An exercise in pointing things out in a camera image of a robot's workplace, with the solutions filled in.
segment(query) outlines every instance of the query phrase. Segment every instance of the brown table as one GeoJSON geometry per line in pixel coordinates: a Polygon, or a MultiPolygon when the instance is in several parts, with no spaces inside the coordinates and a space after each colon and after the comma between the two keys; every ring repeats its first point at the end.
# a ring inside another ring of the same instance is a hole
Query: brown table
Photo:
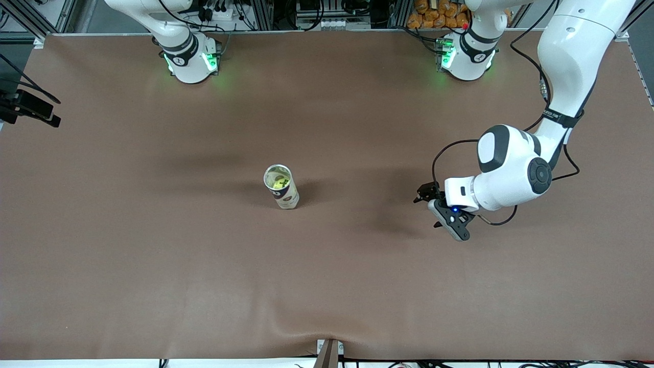
{"type": "MultiPolygon", "coordinates": [[[[540,115],[511,38],[464,83],[403,33],[236,35],[220,76],[185,85],[150,37],[49,37],[26,71],[61,128],[0,134],[0,358],[297,356],[333,337],[351,358],[652,359],[654,113],[626,44],[570,139],[580,175],[465,243],[411,203],[444,145],[540,115]],[[273,163],[296,210],[262,185],[273,163]]],[[[474,152],[438,177],[476,174],[474,152]]]]}

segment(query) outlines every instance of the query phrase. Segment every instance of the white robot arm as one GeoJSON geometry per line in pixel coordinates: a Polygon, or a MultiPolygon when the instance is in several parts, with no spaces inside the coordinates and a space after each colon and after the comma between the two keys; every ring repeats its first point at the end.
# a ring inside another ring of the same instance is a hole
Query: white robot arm
{"type": "Polygon", "coordinates": [[[146,27],[163,49],[168,69],[184,83],[198,83],[218,71],[216,41],[170,16],[188,9],[193,0],[105,0],[108,6],[146,27]]]}
{"type": "Polygon", "coordinates": [[[551,101],[535,134],[508,125],[490,127],[479,138],[481,174],[445,180],[419,190],[428,208],[456,240],[477,210],[495,211],[544,194],[560,150],[582,115],[600,61],[635,0],[563,0],[538,43],[538,58],[551,82],[551,101]]]}

